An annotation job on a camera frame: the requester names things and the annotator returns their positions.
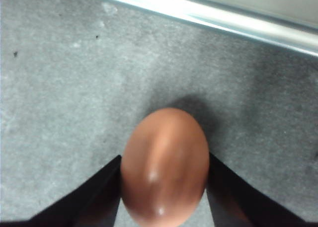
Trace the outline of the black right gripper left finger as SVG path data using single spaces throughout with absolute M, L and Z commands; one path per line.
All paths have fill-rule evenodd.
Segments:
M 121 198 L 118 155 L 77 189 L 28 220 L 2 227 L 112 227 Z

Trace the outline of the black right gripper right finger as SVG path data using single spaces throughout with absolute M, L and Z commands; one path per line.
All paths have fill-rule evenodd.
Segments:
M 216 227 L 316 227 L 261 193 L 213 154 L 206 192 Z

